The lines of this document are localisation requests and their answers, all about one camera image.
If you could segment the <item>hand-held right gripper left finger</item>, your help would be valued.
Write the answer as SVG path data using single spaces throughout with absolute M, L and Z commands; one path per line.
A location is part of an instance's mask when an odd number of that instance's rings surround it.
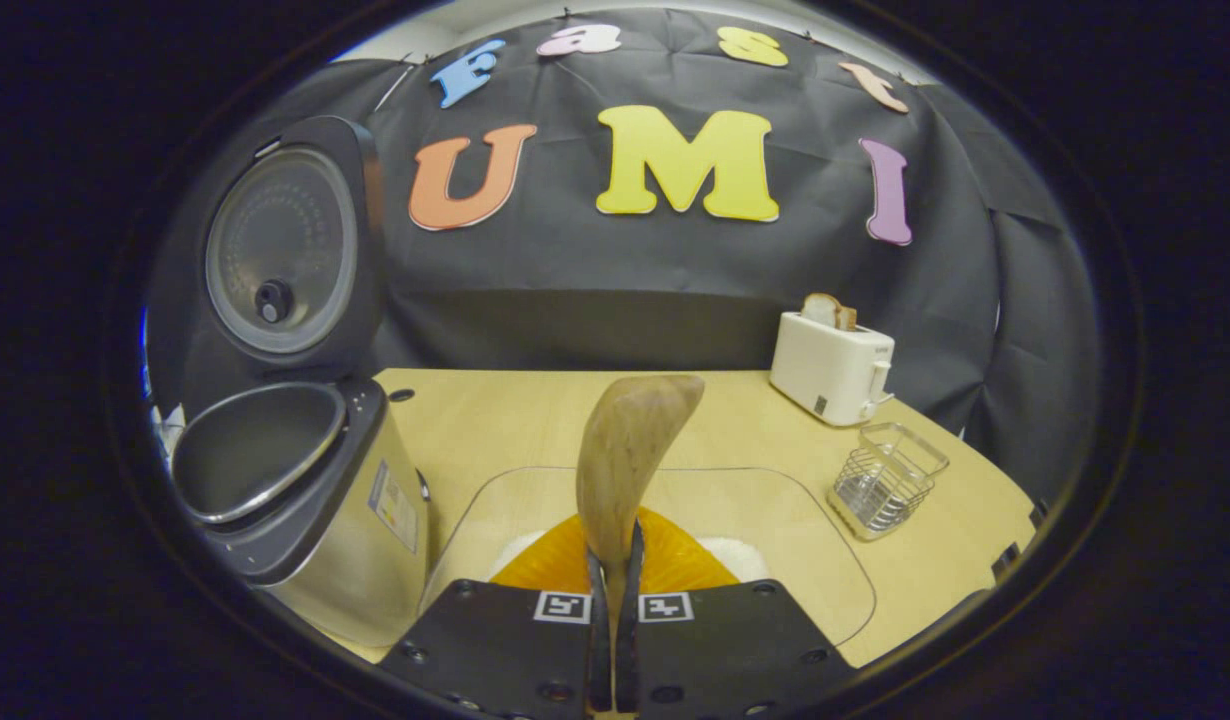
M 446 715 L 589 719 L 613 706 L 609 603 L 578 516 L 490 578 L 451 578 L 379 670 Z

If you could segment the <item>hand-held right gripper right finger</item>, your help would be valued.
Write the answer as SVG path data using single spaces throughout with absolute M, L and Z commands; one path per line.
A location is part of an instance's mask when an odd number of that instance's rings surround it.
M 642 593 L 647 551 L 633 529 L 615 642 L 615 705 L 638 719 L 797 719 L 856 667 L 775 578 Z

